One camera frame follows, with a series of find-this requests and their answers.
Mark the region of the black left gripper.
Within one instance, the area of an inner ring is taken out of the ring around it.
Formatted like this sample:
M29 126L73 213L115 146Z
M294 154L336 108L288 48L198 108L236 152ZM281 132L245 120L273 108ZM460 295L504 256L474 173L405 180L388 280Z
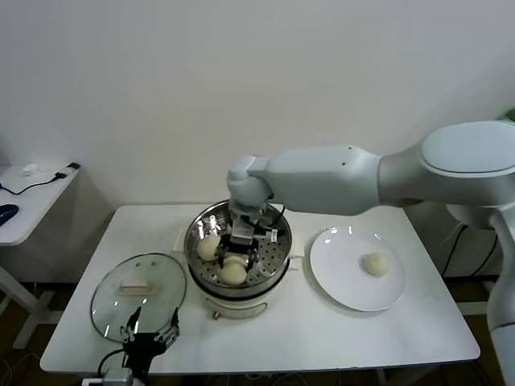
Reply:
M158 333L137 333L141 310L142 307L138 306L126 324L120 326L123 349L126 353L125 366L132 371L133 376L148 376L154 357L162 355L167 345L172 345L179 337L178 307L175 308L169 323Z

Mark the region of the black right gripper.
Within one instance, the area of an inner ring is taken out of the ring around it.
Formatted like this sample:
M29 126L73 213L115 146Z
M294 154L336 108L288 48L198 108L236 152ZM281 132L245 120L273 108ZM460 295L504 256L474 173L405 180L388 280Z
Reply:
M220 268L223 267L225 254L248 255L246 270L251 270L259 260L259 241L254 239L250 244L238 244L232 242L227 237L222 237L220 243L216 247L215 256Z

